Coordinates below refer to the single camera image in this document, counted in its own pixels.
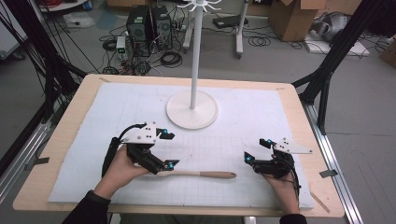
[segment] white device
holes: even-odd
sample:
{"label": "white device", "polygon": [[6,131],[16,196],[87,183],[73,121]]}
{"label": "white device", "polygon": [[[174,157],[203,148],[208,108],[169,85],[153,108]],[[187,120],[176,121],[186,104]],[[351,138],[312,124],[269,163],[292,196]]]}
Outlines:
{"label": "white device", "polygon": [[119,55],[120,61],[127,61],[128,60],[128,51],[126,48],[126,37],[125,36],[118,36],[117,37],[117,54]]}

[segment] human hand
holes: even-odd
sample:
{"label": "human hand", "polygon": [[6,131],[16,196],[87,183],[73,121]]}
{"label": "human hand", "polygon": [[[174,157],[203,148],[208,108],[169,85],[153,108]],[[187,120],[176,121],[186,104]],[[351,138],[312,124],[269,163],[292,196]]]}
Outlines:
{"label": "human hand", "polygon": [[106,199],[116,193],[123,186],[129,184],[134,178],[145,175],[149,171],[143,167],[135,166],[126,153],[126,145],[123,145],[116,153],[105,176],[94,189],[94,193]]}
{"label": "human hand", "polygon": [[273,178],[270,175],[263,175],[263,177],[271,185],[276,197],[279,199],[283,214],[300,214],[298,199],[291,173],[288,173],[279,179]]}

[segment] black sleeve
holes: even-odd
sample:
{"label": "black sleeve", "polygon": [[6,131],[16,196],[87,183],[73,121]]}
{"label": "black sleeve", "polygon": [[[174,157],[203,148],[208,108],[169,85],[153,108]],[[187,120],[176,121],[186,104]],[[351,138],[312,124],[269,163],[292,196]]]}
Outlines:
{"label": "black sleeve", "polygon": [[280,224],[307,224],[305,216],[300,214],[285,215],[279,220]]}
{"label": "black sleeve", "polygon": [[109,204],[110,200],[99,197],[90,190],[63,224],[106,224]]}

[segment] concrete floor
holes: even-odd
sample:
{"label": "concrete floor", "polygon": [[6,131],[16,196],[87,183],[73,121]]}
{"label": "concrete floor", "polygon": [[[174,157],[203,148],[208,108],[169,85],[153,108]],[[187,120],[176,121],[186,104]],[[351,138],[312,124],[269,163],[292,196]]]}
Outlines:
{"label": "concrete floor", "polygon": [[[95,6],[89,12],[95,25],[75,29],[72,38],[93,64],[99,67],[105,51],[100,36],[126,22],[124,14]],[[205,16],[204,27],[214,26],[213,15]],[[265,18],[249,18],[249,28],[266,26]],[[72,63],[84,71],[93,68],[65,35]],[[244,54],[235,54],[235,37],[203,30],[200,78],[291,83],[315,71],[325,55],[294,49],[271,39],[267,47],[253,47],[244,38]],[[379,52],[367,40],[370,56],[347,56],[336,70],[330,87],[326,131],[343,175],[364,223],[396,223],[396,68],[378,58]],[[178,68],[156,67],[149,76],[190,77],[192,50],[182,54]],[[29,60],[0,63],[0,156],[44,101],[38,78]],[[28,172],[23,172],[13,190],[0,204],[2,223],[56,223],[66,213],[15,211],[12,202]],[[347,223],[341,218],[309,218],[309,223]],[[259,217],[258,223],[277,223],[277,218]]]}

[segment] wooden table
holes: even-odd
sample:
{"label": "wooden table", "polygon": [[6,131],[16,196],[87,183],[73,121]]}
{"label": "wooden table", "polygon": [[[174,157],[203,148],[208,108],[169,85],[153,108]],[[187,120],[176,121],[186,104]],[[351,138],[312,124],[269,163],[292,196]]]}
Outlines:
{"label": "wooden table", "polygon": [[[61,169],[64,156],[73,143],[78,128],[84,120],[99,87],[104,82],[173,86],[190,86],[191,84],[189,78],[86,76],[41,154],[42,158],[50,157],[49,163],[34,167],[15,199],[13,206],[16,210],[71,211],[76,206],[75,203],[49,203],[48,197]],[[330,177],[322,178],[319,175],[319,172],[327,170],[327,166],[322,158],[318,143],[311,130],[297,92],[292,85],[285,83],[201,79],[198,82],[198,86],[277,91],[284,106],[293,140],[313,150],[313,154],[311,155],[300,155],[304,173],[308,179],[311,195],[315,203],[313,209],[303,210],[302,214],[307,217],[342,217],[344,215],[344,208],[341,205],[332,179]],[[281,215],[279,211],[260,208],[125,204],[111,204],[109,212],[245,217]]]}

